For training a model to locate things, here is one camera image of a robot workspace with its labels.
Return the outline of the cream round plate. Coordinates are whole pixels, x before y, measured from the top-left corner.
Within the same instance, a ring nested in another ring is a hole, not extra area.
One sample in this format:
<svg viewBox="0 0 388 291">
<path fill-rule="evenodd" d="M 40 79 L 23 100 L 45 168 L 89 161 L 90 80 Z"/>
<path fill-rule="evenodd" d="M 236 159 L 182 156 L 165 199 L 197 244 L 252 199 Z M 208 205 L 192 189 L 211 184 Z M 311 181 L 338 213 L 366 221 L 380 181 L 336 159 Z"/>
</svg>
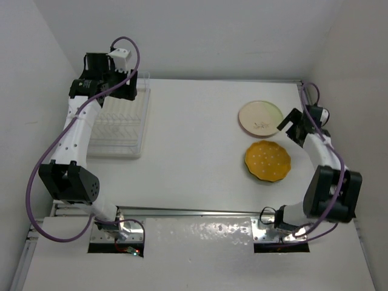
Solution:
<svg viewBox="0 0 388 291">
<path fill-rule="evenodd" d="M 238 112 L 238 122 L 242 129 L 259 138 L 278 133 L 277 127 L 283 119 L 282 111 L 268 101 L 248 102 Z"/>
</svg>

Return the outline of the orange dotted plate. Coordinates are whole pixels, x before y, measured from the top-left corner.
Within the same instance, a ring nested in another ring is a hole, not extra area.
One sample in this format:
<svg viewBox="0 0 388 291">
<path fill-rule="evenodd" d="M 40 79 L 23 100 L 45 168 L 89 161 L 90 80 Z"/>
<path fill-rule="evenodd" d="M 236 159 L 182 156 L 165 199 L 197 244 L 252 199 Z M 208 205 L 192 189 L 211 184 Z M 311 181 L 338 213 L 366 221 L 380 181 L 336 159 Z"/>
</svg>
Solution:
<svg viewBox="0 0 388 291">
<path fill-rule="evenodd" d="M 291 157 L 273 141 L 254 142 L 245 152 L 245 165 L 256 178 L 277 182 L 284 179 L 291 169 Z"/>
</svg>

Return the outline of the green dotted plate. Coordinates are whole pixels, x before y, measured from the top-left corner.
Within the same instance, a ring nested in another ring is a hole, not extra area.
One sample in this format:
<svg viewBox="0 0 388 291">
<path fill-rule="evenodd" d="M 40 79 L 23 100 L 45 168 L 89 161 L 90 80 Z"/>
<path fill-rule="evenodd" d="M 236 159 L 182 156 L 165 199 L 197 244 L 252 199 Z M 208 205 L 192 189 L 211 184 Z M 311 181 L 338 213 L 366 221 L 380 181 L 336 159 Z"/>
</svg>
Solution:
<svg viewBox="0 0 388 291">
<path fill-rule="evenodd" d="M 283 179 L 279 179 L 279 180 L 276 180 L 276 181 L 269 181 L 269 180 L 266 180 L 266 179 L 260 179 L 259 177 L 255 176 L 255 175 L 249 175 L 249 178 L 252 181 L 255 181 L 256 183 L 261 183 L 261 184 L 276 184 L 276 183 L 279 183 L 279 182 L 283 181 Z"/>
</svg>

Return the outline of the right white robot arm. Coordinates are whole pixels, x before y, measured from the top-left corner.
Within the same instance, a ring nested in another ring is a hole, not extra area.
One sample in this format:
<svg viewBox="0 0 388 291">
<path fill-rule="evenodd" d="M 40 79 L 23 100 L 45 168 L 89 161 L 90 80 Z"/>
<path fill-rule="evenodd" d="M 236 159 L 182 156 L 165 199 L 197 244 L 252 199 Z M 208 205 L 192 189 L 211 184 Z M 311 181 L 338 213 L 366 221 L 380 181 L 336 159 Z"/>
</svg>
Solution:
<svg viewBox="0 0 388 291">
<path fill-rule="evenodd" d="M 317 228 L 323 221 L 347 224 L 355 217 L 355 209 L 363 178 L 349 170 L 334 149 L 330 133 L 322 128 L 329 113 L 317 105 L 302 111 L 293 109 L 277 126 L 309 156 L 315 173 L 303 201 L 283 205 L 276 212 L 274 227 L 294 231 L 301 226 Z"/>
</svg>

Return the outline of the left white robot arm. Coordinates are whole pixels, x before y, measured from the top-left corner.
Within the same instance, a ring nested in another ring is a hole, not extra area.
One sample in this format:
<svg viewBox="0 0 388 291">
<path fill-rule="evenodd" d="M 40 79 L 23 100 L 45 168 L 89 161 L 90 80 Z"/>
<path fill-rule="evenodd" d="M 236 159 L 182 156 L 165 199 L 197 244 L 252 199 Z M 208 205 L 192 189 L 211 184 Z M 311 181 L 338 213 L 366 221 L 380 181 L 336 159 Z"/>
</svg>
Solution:
<svg viewBox="0 0 388 291">
<path fill-rule="evenodd" d="M 130 69 L 130 58 L 130 51 L 123 48 L 85 54 L 83 72 L 70 87 L 64 131 L 50 161 L 38 169 L 54 200 L 74 205 L 107 224 L 116 221 L 118 208 L 99 194 L 99 179 L 87 170 L 87 150 L 105 97 L 131 101 L 136 97 L 137 71 Z"/>
</svg>

